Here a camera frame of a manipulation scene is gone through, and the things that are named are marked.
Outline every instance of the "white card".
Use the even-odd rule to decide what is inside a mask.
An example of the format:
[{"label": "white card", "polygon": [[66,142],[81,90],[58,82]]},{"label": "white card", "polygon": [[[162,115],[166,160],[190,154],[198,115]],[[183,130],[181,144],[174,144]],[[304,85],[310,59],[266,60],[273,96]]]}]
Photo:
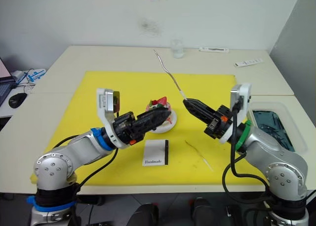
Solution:
[{"label": "white card", "polygon": [[143,166],[168,164],[168,140],[147,140],[145,142]]}]

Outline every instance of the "white remote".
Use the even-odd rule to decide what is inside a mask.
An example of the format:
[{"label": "white remote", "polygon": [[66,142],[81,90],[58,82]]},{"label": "white remote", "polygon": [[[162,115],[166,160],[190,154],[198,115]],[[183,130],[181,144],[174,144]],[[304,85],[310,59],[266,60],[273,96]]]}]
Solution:
[{"label": "white remote", "polygon": [[198,50],[200,52],[219,52],[219,53],[229,52],[228,48],[218,48],[218,47],[200,47]]},{"label": "white remote", "polygon": [[263,60],[261,58],[258,58],[258,59],[254,59],[254,60],[236,62],[234,65],[235,65],[235,67],[246,67],[246,66],[256,65],[256,64],[262,63],[262,62],[263,62]]}]

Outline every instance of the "yellow mat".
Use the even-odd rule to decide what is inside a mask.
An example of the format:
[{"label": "yellow mat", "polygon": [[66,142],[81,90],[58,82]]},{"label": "yellow mat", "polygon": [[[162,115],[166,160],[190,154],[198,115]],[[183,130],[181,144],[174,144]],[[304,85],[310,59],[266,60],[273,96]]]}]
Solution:
[{"label": "yellow mat", "polygon": [[[235,84],[233,75],[175,74],[175,77],[187,97],[200,99],[215,110],[221,104],[229,107],[230,89]],[[222,145],[218,140],[204,134],[206,125],[189,114],[175,84],[163,73],[86,72],[45,151],[51,150],[56,143],[68,136],[84,133],[93,127],[102,127],[96,111],[98,87],[119,91],[120,114],[133,111],[135,116],[145,111],[151,99],[167,96],[168,102],[177,113],[178,120],[175,127],[165,134],[147,133],[145,136],[145,140],[169,140],[168,165],[143,167],[145,141],[142,141],[119,150],[113,163],[91,178],[87,185],[221,184],[223,170],[229,163],[230,145]],[[207,160],[209,166],[197,151]],[[76,170],[78,182],[110,158],[111,156],[107,156]],[[262,176],[245,160],[237,164],[237,170]],[[36,177],[32,175],[31,180],[35,183]],[[229,173],[227,183],[258,182],[252,179],[238,179]]]}]

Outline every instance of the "computer mouse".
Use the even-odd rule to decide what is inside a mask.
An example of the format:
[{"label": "computer mouse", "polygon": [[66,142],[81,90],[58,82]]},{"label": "computer mouse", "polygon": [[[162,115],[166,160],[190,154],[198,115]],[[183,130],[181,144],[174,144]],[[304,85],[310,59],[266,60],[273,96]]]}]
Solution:
[{"label": "computer mouse", "polygon": [[13,95],[9,99],[9,106],[12,107],[13,109],[18,108],[23,103],[26,96],[28,96],[26,93],[18,93],[16,95]]}]

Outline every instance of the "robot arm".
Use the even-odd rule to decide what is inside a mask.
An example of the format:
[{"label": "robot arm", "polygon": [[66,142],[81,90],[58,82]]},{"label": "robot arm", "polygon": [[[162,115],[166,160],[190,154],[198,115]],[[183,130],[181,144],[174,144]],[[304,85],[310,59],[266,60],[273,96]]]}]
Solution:
[{"label": "robot arm", "polygon": [[145,133],[160,126],[169,116],[167,108],[156,108],[140,114],[133,112],[119,117],[119,93],[97,90],[97,111],[104,127],[73,138],[66,146],[56,147],[35,162],[37,193],[28,199],[32,208],[31,225],[54,223],[67,226],[72,217],[74,195],[79,191],[75,170],[144,139]]},{"label": "robot arm", "polygon": [[215,111],[196,99],[183,102],[192,115],[207,124],[204,132],[222,143],[232,141],[232,109],[235,104],[239,105],[235,150],[246,153],[246,160],[258,168],[269,182],[272,200],[266,205],[272,209],[272,225],[307,226],[307,164],[301,156],[283,148],[273,137],[251,125],[250,121],[246,124],[241,122],[248,110],[249,90],[249,84],[237,85],[232,89],[231,109],[222,105]]}]

